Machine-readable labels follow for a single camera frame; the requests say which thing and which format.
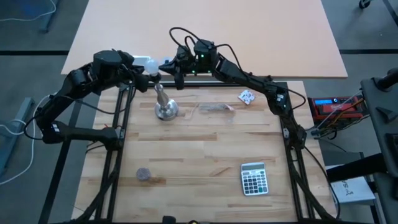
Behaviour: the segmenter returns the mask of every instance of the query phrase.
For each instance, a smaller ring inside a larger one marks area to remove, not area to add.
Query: gray floor
[[[390,0],[398,12],[398,2]],[[47,0],[2,1],[1,18],[22,17],[46,11]],[[375,0],[365,11],[357,8],[358,0],[323,0],[326,15],[340,49],[398,49],[398,27],[389,15],[382,0]],[[72,44],[87,0],[60,1],[48,34],[39,34],[40,20],[34,22],[0,22],[0,50],[68,50]],[[398,55],[342,55],[349,78],[346,80],[307,80],[308,96],[346,96],[357,92],[364,78],[381,77],[398,65]],[[59,75],[66,57],[0,57],[0,118],[12,119],[20,103],[27,96],[39,101],[43,96],[58,90],[62,84]],[[96,103],[98,97],[87,101]],[[94,111],[82,109],[78,125],[91,126]],[[61,115],[67,121],[70,110]],[[370,120],[339,133],[334,143],[347,151],[363,151],[365,155],[379,152]],[[21,137],[11,156],[8,168],[0,181],[25,169],[30,160],[31,141]],[[62,177],[61,187],[50,217],[51,222],[70,218],[84,160],[85,142],[74,142]],[[335,151],[321,143],[323,151]],[[57,161],[59,145],[35,143],[32,167],[18,179],[0,186],[1,223],[37,223],[52,172]],[[344,205],[342,218],[347,221],[371,223],[368,207]]]

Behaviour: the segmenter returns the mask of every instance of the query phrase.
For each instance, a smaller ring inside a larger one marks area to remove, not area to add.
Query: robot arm
[[[174,76],[178,90],[184,88],[184,76],[193,73],[211,73],[217,80],[256,90],[266,96],[271,112],[278,115],[284,124],[284,136],[289,140],[290,147],[303,149],[307,134],[297,124],[293,111],[287,107],[289,90],[273,82],[271,77],[257,77],[241,70],[217,53],[217,46],[208,40],[199,39],[194,46],[196,56],[184,46],[179,46],[177,55],[171,62],[166,61],[159,69]]]
[[[71,71],[61,89],[34,115],[43,134],[43,142],[60,143],[66,139],[100,141],[106,149],[118,149],[119,130],[73,128],[55,119],[75,100],[90,93],[100,95],[103,90],[134,82],[135,88],[147,91],[149,77],[143,75],[144,67],[133,65],[134,57],[128,53],[104,50],[94,54],[92,63]]]

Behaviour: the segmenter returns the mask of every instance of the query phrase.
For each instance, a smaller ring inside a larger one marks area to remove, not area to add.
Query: calculator display
[[[253,165],[253,166],[242,166],[242,170],[253,170],[253,169],[263,169],[264,165],[259,164],[259,165]]]

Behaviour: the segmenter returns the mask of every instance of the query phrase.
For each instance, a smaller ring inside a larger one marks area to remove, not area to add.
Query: wooden tabletop
[[[173,58],[171,27],[230,44],[243,70],[257,76],[346,78],[321,0],[90,0],[62,73],[118,49]],[[183,43],[186,33],[176,30]],[[219,48],[234,61],[228,48]]]
[[[288,85],[305,94],[302,82]],[[160,222],[164,215],[175,216],[178,222],[296,220],[279,118],[270,112],[264,95],[255,93],[256,99],[248,106],[241,102],[237,96],[244,89],[166,88],[180,108],[173,121],[161,121],[155,116],[153,89],[137,92],[127,128],[114,222]],[[112,111],[117,95],[115,88],[104,91],[99,108]],[[290,96],[293,105],[302,102],[299,96]],[[214,103],[226,103],[234,111],[208,111]],[[296,109],[294,115],[304,128],[313,125],[308,103]],[[111,115],[97,113],[94,128],[110,126],[112,120]],[[323,164],[318,141],[308,139],[307,147]],[[86,155],[74,218],[99,191],[105,156],[103,147]],[[306,151],[303,157],[312,193],[329,213],[335,214],[322,171]],[[247,162],[266,164],[267,195],[243,195],[240,165]],[[150,169],[150,181],[136,179],[140,167]]]

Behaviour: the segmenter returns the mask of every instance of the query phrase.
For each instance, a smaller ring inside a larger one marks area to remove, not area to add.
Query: calculator
[[[268,194],[266,166],[251,162],[241,166],[243,193],[246,196]]]

